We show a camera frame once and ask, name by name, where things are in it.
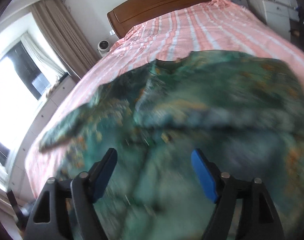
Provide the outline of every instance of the green garment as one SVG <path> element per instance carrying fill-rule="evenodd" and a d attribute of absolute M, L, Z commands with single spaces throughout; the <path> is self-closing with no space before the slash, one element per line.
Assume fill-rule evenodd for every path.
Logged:
<path fill-rule="evenodd" d="M 101 85 L 40 150 L 67 141 L 61 179 L 118 151 L 95 204 L 110 240 L 201 239 L 214 204 L 191 166 L 195 148 L 238 179 L 260 177 L 287 237 L 304 226 L 304 94 L 280 60 L 220 50 L 155 60 Z"/>

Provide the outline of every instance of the curtain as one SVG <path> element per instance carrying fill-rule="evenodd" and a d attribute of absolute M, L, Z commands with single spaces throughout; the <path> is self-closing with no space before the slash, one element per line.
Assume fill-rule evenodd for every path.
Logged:
<path fill-rule="evenodd" d="M 81 79 L 99 60 L 60 0 L 41 0 L 31 12 L 44 37 L 66 63 L 73 79 Z"/>
<path fill-rule="evenodd" d="M 57 80 L 59 80 L 64 73 L 66 72 L 65 69 L 62 69 L 58 66 L 52 59 L 50 59 L 47 55 L 45 55 L 34 43 L 33 39 L 28 33 L 24 33 L 21 36 L 21 42 L 35 62 L 39 70 L 44 74 L 46 79 L 54 85 Z"/>

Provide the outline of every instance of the brown headboard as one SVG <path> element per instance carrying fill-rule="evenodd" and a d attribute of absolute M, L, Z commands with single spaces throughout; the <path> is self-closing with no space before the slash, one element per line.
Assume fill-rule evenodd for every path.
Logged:
<path fill-rule="evenodd" d="M 127 0 L 108 13 L 116 35 L 123 38 L 135 25 L 210 0 Z"/>

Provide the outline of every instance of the dresser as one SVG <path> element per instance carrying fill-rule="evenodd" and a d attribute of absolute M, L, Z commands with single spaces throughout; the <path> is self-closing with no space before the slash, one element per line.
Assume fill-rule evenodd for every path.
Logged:
<path fill-rule="evenodd" d="M 299 22 L 298 12 L 273 0 L 247 0 L 249 9 L 266 25 L 286 40 L 291 40 L 290 20 Z"/>
<path fill-rule="evenodd" d="M 10 187 L 16 198 L 23 201 L 34 199 L 27 174 L 25 172 L 25 158 L 32 143 L 47 125 L 58 106 L 75 86 L 75 82 L 70 76 L 66 76 L 59 85 L 52 91 L 50 96 L 42 95 L 39 99 L 39 105 L 31 122 L 26 124 L 23 131 L 23 138 L 17 141 L 17 147 L 11 151 L 5 165 L 8 174 L 7 187 Z"/>

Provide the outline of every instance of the pink fabric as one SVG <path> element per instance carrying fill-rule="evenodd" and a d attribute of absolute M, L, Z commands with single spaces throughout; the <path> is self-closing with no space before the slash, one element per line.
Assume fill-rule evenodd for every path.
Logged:
<path fill-rule="evenodd" d="M 43 134 L 65 115 L 90 100 L 97 87 L 154 59 L 175 60 L 190 51 L 237 50 L 288 63 L 304 87 L 304 53 L 229 0 L 212 0 L 177 10 L 133 27 L 76 85 L 37 137 L 25 160 L 32 191 L 39 195 L 55 175 L 66 146 L 38 151 Z"/>

